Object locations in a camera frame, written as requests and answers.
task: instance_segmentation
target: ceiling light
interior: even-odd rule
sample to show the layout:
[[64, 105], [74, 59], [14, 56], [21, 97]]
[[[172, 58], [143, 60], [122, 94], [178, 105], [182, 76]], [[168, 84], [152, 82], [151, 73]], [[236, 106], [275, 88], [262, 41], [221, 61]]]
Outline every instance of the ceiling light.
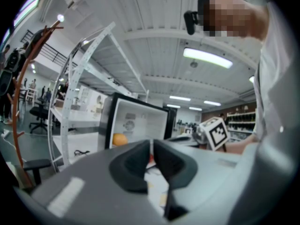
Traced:
[[249, 78], [249, 81], [250, 81], [251, 83], [254, 83], [254, 76], [251, 76], [251, 77]]
[[204, 52], [193, 48], [185, 48], [183, 52], [183, 56], [187, 58], [193, 58], [193, 59], [203, 60], [206, 62], [211, 62], [225, 68], [230, 68], [233, 64], [233, 62], [225, 58], [219, 57], [209, 52]]
[[167, 104], [167, 107], [176, 107], [176, 108], [180, 108], [180, 106], [177, 106], [177, 105], [171, 105], [171, 104]]
[[59, 20], [60, 22], [63, 22], [63, 21], [65, 20], [64, 15], [58, 14], [58, 15], [57, 15], [57, 20]]
[[221, 104], [220, 104], [220, 103], [211, 102], [211, 101], [204, 101], [204, 103], [206, 103], [206, 104], [210, 104], [210, 105], [214, 105], [214, 106], [221, 106]]
[[189, 109], [191, 109], [191, 110], [197, 110], [197, 111], [202, 111], [202, 108], [198, 108], [198, 107], [189, 107]]
[[176, 97], [176, 96], [170, 96], [170, 98], [172, 99], [178, 99], [178, 100], [184, 100], [184, 101], [190, 101], [190, 98], [186, 98], [186, 97]]

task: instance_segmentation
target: black railing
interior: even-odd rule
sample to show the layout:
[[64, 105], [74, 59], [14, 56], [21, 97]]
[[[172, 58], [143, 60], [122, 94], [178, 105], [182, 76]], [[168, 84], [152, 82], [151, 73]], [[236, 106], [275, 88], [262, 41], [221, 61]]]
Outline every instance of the black railing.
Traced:
[[[26, 43], [29, 42], [31, 40], [33, 36], [33, 33], [29, 30], [27, 30], [25, 36], [22, 38], [21, 42], [22, 43]], [[40, 53], [41, 55], [43, 55], [44, 57], [46, 57], [47, 59], [51, 60], [52, 62], [63, 66], [67, 60], [67, 57], [62, 55], [60, 52], [58, 52], [57, 50], [55, 50], [53, 47], [51, 47], [50, 45], [48, 45], [47, 43], [44, 44], [44, 46], [42, 47]]]

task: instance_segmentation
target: white cube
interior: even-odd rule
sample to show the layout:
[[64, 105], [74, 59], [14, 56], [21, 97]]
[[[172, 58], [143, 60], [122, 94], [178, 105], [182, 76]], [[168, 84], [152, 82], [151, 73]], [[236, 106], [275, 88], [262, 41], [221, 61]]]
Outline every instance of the white cube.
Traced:
[[229, 139], [228, 131], [222, 118], [213, 117], [200, 123], [199, 126], [205, 132], [213, 151], [220, 148]]

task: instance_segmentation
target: white shirt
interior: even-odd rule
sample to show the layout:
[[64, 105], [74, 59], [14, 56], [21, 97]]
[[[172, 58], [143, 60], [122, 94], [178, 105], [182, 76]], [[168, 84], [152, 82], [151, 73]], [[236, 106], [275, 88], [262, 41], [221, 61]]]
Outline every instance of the white shirt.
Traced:
[[283, 126], [268, 93], [291, 64], [297, 47], [291, 29], [279, 8], [272, 2], [267, 4], [267, 8], [269, 28], [261, 48], [260, 81], [258, 82], [258, 71], [254, 79], [257, 111], [253, 133], [259, 140], [267, 134], [279, 132]]

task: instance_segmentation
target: black pants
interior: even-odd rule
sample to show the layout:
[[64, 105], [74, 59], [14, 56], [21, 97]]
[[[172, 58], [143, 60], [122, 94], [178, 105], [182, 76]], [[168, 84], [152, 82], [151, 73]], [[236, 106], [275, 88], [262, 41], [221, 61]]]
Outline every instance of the black pants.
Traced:
[[14, 87], [10, 85], [7, 92], [0, 97], [0, 116], [3, 116], [4, 114], [4, 117], [8, 118], [11, 109], [11, 103], [8, 99], [8, 94], [12, 97], [13, 93]]

